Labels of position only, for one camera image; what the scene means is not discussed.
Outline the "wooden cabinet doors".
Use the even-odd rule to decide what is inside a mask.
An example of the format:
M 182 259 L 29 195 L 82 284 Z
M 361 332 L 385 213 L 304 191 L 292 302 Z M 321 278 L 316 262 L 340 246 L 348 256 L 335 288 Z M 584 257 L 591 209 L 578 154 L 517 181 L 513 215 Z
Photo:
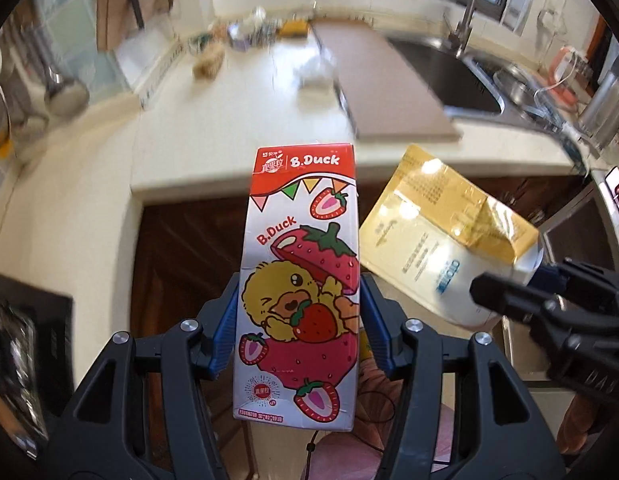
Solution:
M 471 177 L 470 181 L 485 192 L 512 207 L 518 214 L 532 219 L 544 218 L 565 206 L 585 184 L 577 177 Z M 232 273 L 239 270 L 244 239 L 246 196 L 216 197 L 180 204 L 147 206 L 142 213 L 136 247 L 130 325 L 132 335 L 146 337 L 162 334 L 184 318 L 195 316 L 203 304 L 218 298 Z M 466 332 L 437 320 L 409 302 L 402 292 L 378 281 L 383 292 L 393 299 L 407 301 L 410 309 L 425 315 L 444 334 Z M 230 411 L 232 370 L 221 374 L 217 382 L 203 382 L 204 399 L 211 409 L 214 430 L 220 435 L 222 457 L 230 478 L 242 479 L 257 471 L 260 479 L 299 479 L 304 463 L 303 448 L 310 433 L 288 427 L 275 427 L 233 419 Z M 171 455 L 162 406 L 161 378 L 149 374 L 146 379 L 148 400 L 149 450 L 153 463 L 172 469 Z M 558 429 L 561 451 L 582 451 L 587 432 L 594 421 L 594 408 L 578 398 L 566 408 L 571 394 L 560 393 L 549 402 L 550 426 L 564 415 Z M 345 458 L 371 460 L 380 457 L 367 444 L 351 434 L 334 434 L 327 444 L 328 458 L 343 451 Z

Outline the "stainless steel sink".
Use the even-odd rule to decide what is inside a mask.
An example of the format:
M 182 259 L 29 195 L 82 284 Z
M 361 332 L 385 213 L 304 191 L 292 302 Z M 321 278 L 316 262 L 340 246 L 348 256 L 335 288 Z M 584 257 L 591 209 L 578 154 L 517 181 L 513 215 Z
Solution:
M 553 133 L 565 119 L 541 84 L 525 68 L 497 56 L 469 49 L 460 58 L 439 38 L 421 35 L 390 35 L 390 44 L 419 74 L 443 103 L 451 118 L 489 122 L 494 125 Z M 518 70 L 541 98 L 541 110 L 520 110 L 494 84 L 492 76 L 500 68 Z

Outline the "brown cardboard sheet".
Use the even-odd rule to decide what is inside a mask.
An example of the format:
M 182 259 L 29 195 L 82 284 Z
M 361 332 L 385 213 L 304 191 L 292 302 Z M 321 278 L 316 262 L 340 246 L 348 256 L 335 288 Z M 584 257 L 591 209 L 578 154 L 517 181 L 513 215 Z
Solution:
M 311 30 L 335 59 L 338 87 L 358 140 L 439 143 L 462 138 L 428 84 L 367 23 L 319 18 Z

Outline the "pink trousers leg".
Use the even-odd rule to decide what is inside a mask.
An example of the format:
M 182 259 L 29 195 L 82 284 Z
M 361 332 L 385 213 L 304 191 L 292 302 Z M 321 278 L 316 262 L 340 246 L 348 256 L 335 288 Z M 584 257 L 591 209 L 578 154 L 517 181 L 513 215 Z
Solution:
M 391 382 L 372 356 L 358 364 L 357 407 L 350 432 L 311 442 L 304 479 L 372 479 L 395 422 L 403 383 Z

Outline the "loofah sponge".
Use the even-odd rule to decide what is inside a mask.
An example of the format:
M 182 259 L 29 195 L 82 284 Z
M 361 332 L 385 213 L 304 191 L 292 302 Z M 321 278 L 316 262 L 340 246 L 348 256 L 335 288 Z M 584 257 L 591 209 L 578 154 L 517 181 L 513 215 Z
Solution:
M 225 58 L 224 44 L 218 41 L 209 42 L 198 55 L 192 66 L 192 75 L 196 79 L 214 80 L 221 70 Z

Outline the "yellow snack wrapper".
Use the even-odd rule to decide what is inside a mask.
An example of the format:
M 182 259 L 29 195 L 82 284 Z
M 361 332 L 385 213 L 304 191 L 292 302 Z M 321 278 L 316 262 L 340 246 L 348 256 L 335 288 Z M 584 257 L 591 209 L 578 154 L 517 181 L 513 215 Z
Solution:
M 310 31 L 310 23 L 306 20 L 288 20 L 278 29 L 279 38 L 306 38 Z

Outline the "yellow white pouch bag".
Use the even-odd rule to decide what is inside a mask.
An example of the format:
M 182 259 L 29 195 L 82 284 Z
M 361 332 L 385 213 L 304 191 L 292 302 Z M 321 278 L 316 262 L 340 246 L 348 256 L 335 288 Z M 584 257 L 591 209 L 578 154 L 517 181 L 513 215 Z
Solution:
M 530 222 L 416 144 L 361 225 L 359 249 L 365 268 L 467 330 L 499 320 L 471 299 L 474 278 L 525 285 L 544 257 Z

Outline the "pink electric appliance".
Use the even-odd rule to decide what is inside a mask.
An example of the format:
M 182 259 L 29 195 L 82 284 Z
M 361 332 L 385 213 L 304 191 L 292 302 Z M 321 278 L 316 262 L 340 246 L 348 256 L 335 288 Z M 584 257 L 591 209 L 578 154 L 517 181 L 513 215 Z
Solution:
M 588 79 L 590 73 L 588 58 L 582 51 L 572 46 L 562 47 L 547 70 L 548 92 L 561 106 L 574 108 L 577 96 L 570 87 L 570 80 L 576 76 Z

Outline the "steel bowl in sink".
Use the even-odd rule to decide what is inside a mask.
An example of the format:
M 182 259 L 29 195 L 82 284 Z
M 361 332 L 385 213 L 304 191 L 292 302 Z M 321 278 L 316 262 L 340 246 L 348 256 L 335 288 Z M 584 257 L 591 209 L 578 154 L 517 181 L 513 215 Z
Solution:
M 535 96 L 536 90 L 518 70 L 500 68 L 492 76 L 497 89 L 520 110 L 541 110 L 541 98 Z

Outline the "clear plastic bag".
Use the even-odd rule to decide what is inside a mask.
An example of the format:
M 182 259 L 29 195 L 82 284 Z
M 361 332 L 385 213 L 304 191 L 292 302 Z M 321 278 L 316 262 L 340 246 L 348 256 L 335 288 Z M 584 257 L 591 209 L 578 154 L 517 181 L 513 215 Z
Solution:
M 301 89 L 332 88 L 338 79 L 337 65 L 328 54 L 315 55 L 296 69 L 296 79 Z

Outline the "steel ladle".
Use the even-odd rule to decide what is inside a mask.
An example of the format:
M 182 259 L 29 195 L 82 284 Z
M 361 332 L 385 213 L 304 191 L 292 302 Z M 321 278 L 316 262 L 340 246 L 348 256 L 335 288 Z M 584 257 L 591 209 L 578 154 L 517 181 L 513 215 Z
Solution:
M 26 50 L 44 84 L 44 102 L 48 112 L 66 119 L 81 114 L 89 103 L 89 91 L 85 84 L 57 67 L 30 18 L 20 18 L 19 28 Z

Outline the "steel kitchen faucet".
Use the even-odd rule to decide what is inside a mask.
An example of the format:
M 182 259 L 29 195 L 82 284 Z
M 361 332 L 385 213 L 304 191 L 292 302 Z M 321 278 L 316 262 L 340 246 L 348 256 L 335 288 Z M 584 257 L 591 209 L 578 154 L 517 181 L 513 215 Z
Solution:
M 455 27 L 451 26 L 447 12 L 443 13 L 443 22 L 448 29 L 446 38 L 447 49 L 450 50 L 456 58 L 460 58 L 468 46 L 472 32 L 471 22 L 476 5 L 477 0 L 467 1 L 465 11 L 463 11 L 462 17 Z

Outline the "strawberry milk carton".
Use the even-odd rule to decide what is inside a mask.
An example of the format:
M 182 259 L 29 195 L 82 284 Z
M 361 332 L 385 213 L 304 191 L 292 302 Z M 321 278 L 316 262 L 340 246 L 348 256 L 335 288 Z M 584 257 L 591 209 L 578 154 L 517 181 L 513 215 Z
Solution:
M 238 284 L 234 414 L 301 429 L 354 426 L 359 343 L 352 145 L 260 148 Z

